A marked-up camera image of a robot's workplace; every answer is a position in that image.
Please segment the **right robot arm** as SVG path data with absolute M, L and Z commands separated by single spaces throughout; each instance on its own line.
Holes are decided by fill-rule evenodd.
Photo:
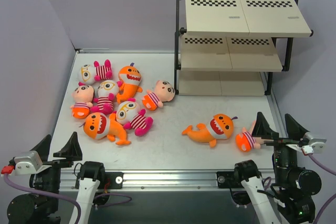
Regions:
M 236 136 L 241 151 L 261 145 L 273 147 L 274 183 L 264 188 L 263 178 L 252 160 L 235 164 L 233 181 L 243 187 L 260 223 L 313 223 L 316 206 L 312 196 L 322 188 L 321 177 L 313 170 L 298 166 L 297 154 L 313 154 L 319 142 L 290 114 L 285 115 L 287 137 L 272 130 L 262 112 L 257 113 L 250 130 Z

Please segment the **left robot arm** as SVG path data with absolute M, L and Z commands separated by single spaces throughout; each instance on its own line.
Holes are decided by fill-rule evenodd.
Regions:
M 50 145 L 51 135 L 47 135 L 30 151 L 13 157 L 2 168 L 4 182 L 23 191 L 7 207 L 9 223 L 60 223 L 61 218 L 55 216 L 60 200 L 74 206 L 70 223 L 88 223 L 96 191 L 106 183 L 104 165 L 85 162 L 76 176 L 77 198 L 61 195 L 61 170 L 81 161 L 82 150 L 77 132 L 53 154 L 52 161 L 48 160 Z

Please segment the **orange shark plush back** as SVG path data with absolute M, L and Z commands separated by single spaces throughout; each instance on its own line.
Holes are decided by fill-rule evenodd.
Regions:
M 134 66 L 134 62 L 121 68 L 118 77 L 119 84 L 121 84 L 119 93 L 116 95 L 118 104 L 129 98 L 134 98 L 137 93 L 143 92 L 143 89 L 140 87 L 142 76 L 139 70 Z

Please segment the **orange shark plush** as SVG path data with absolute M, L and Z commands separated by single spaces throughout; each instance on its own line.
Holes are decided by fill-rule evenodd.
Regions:
M 121 68 L 118 77 L 119 84 L 121 84 L 119 93 L 116 95 L 118 104 L 129 98 L 134 98 L 137 93 L 143 92 L 143 89 L 140 87 L 142 76 L 139 70 L 134 66 L 134 62 Z
M 211 148 L 217 145 L 218 140 L 228 140 L 234 132 L 234 121 L 238 117 L 229 117 L 226 114 L 216 114 L 212 117 L 208 124 L 199 123 L 193 130 L 193 126 L 189 125 L 182 131 L 182 135 L 186 135 L 194 142 L 209 144 Z
M 101 140 L 106 137 L 109 141 L 114 142 L 118 138 L 116 144 L 119 146 L 131 144 L 126 130 L 116 121 L 115 113 L 109 116 L 101 112 L 91 113 L 85 119 L 82 127 L 86 135 L 93 140 Z

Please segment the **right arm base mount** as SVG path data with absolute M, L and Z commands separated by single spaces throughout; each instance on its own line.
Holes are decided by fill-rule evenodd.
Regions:
M 216 173 L 217 187 L 221 189 L 238 188 L 233 171 L 219 171 Z

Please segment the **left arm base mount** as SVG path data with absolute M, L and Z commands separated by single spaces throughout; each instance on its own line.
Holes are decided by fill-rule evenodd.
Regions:
M 121 189 L 123 186 L 123 172 L 107 172 L 104 189 Z

